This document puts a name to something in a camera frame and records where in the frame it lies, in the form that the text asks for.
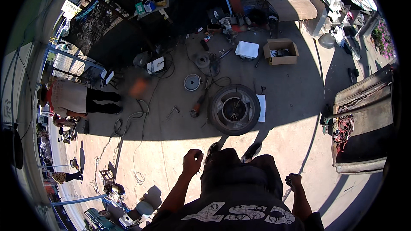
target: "tire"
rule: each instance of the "tire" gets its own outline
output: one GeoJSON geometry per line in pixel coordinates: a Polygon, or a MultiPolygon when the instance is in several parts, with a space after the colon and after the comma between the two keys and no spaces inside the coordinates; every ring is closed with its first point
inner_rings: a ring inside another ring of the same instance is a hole
{"type": "Polygon", "coordinates": [[[111,213],[108,212],[108,211],[106,211],[106,210],[101,210],[101,211],[99,211],[99,216],[103,216],[103,217],[109,218],[110,215],[111,215],[111,213]]]}
{"type": "Polygon", "coordinates": [[[222,89],[220,89],[219,91],[217,91],[217,93],[214,95],[213,97],[213,101],[211,103],[211,122],[213,123],[213,125],[218,129],[218,131],[220,131],[223,134],[229,135],[229,136],[241,136],[247,132],[249,132],[251,129],[254,128],[254,126],[257,124],[258,119],[260,117],[260,101],[258,100],[257,96],[255,95],[255,93],[250,90],[248,87],[244,86],[244,85],[240,85],[240,84],[232,84],[232,85],[228,85],[223,87],[222,89]],[[252,119],[250,120],[250,122],[244,126],[243,128],[239,129],[239,130],[229,130],[227,128],[225,128],[224,126],[222,126],[221,124],[219,124],[219,122],[217,121],[215,114],[214,114],[214,105],[216,105],[217,100],[219,99],[219,96],[221,96],[222,94],[224,94],[225,92],[232,90],[232,89],[241,89],[242,91],[244,91],[249,98],[253,101],[254,103],[254,116],[252,117],[252,119]]]}

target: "cardboard box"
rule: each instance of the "cardboard box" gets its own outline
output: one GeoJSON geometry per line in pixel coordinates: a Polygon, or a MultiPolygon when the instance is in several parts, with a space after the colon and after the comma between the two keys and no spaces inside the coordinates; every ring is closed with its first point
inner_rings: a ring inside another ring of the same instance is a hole
{"type": "Polygon", "coordinates": [[[267,44],[263,47],[264,50],[264,57],[268,60],[270,65],[277,65],[277,64],[296,64],[297,63],[297,56],[298,54],[297,46],[291,39],[287,38],[277,38],[277,39],[267,39],[267,44]],[[278,49],[288,49],[290,52],[290,56],[277,56],[271,57],[270,50],[278,50],[278,49]]]}

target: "flowers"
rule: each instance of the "flowers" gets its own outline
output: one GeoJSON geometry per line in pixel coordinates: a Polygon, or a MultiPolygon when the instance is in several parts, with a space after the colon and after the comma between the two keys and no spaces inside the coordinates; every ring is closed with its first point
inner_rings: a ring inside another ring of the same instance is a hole
{"type": "Polygon", "coordinates": [[[371,36],[374,38],[375,46],[383,57],[390,59],[394,56],[394,44],[384,19],[380,19],[371,36]]]}

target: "wheel rim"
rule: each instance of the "wheel rim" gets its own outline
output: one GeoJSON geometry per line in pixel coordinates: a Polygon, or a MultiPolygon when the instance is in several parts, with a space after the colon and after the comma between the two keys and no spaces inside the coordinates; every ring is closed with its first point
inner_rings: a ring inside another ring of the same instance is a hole
{"type": "Polygon", "coordinates": [[[252,122],[255,108],[252,96],[238,87],[218,96],[215,105],[212,106],[212,114],[223,128],[238,131],[252,122]]]}

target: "white sign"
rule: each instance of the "white sign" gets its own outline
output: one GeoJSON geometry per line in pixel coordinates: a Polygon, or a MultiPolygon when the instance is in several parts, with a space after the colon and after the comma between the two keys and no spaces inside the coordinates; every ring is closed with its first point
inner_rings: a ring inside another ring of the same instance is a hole
{"type": "Polygon", "coordinates": [[[65,18],[72,19],[76,14],[78,14],[81,11],[81,8],[79,8],[72,2],[66,0],[61,10],[64,11],[63,16],[65,18]]]}

